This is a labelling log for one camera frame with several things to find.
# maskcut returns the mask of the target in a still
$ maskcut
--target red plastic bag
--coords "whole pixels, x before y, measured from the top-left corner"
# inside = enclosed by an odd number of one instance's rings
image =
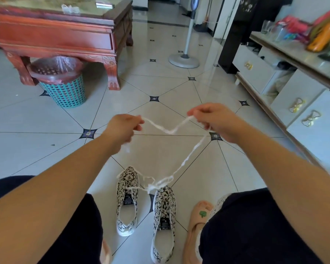
[[[40,58],[27,66],[30,75],[47,84],[64,84],[80,76],[83,63],[75,57]]]

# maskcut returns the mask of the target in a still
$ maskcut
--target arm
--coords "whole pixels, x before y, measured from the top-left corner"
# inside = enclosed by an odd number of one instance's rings
[[[140,131],[142,123],[139,116],[116,115],[100,137],[2,197],[0,263],[37,263],[61,234],[103,165],[131,141],[133,130]]]
[[[188,115],[244,150],[291,226],[324,263],[330,263],[330,175],[221,104],[203,104]]]

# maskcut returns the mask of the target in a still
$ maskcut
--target cabinet leg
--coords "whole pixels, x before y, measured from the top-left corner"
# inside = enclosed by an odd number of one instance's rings
[[[5,55],[7,59],[13,64],[13,66],[17,69],[18,73],[20,74],[20,80],[22,84],[35,86],[39,83],[36,78],[32,78],[30,73],[28,72],[26,66],[31,63],[29,57],[26,56],[19,56],[15,53],[6,52]]]
[[[116,57],[103,56],[104,67],[108,74],[108,88],[109,90],[120,90],[120,79],[118,75],[118,64]]]
[[[133,46],[132,29],[126,39],[126,46]]]

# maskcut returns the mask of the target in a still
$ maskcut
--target teal plastic basket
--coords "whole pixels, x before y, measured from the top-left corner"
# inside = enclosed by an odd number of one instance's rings
[[[51,98],[61,107],[76,107],[85,102],[85,92],[82,74],[71,82],[64,84],[46,84],[40,82]]]

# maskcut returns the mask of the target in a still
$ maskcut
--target black and white patterned shoe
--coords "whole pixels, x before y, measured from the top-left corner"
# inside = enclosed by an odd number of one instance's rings
[[[128,190],[126,187],[139,186],[139,176],[134,168],[128,167],[118,178],[116,229],[119,235],[129,236],[137,227],[138,189]]]
[[[167,262],[175,245],[176,200],[170,187],[157,190],[153,202],[154,229],[151,257],[154,263]]]

